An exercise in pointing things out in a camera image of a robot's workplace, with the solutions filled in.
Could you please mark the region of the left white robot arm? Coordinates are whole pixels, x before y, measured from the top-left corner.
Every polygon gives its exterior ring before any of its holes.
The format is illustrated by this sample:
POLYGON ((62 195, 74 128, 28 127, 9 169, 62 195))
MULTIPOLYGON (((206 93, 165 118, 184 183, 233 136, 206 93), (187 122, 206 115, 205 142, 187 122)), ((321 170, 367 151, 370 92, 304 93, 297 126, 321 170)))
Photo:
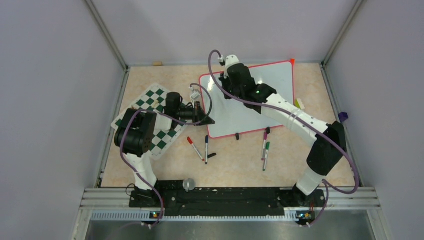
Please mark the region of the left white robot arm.
POLYGON ((153 172, 150 154, 153 152, 155 132, 159 136, 176 131, 178 126, 213 125, 211 110, 204 111, 199 101, 183 103, 177 92, 169 92, 161 109, 130 107, 117 123, 114 144, 119 147, 124 163, 131 168, 135 183, 133 193, 149 207, 160 202, 155 188, 157 177, 153 172))

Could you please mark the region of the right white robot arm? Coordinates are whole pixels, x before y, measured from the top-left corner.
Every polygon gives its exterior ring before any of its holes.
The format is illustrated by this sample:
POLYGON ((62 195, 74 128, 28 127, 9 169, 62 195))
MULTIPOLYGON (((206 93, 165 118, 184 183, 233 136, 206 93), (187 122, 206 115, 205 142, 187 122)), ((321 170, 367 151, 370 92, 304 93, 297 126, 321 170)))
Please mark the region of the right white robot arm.
POLYGON ((306 160, 308 167, 293 188, 294 202, 307 206, 314 198, 313 192, 346 152, 343 125, 316 119, 289 103, 274 88, 256 83, 249 68, 241 62, 225 60, 221 65, 225 67, 219 77, 225 99, 235 99, 279 122, 311 146, 306 160))

